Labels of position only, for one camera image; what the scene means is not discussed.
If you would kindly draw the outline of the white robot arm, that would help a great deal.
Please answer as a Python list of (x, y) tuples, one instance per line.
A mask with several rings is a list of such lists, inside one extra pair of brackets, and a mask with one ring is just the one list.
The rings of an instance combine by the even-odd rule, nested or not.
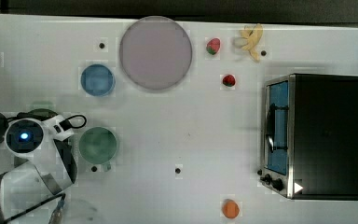
[(77, 166), (66, 140), (74, 135), (61, 115), (11, 121), (4, 145), (24, 163), (0, 174), (0, 224), (22, 216), (76, 182)]

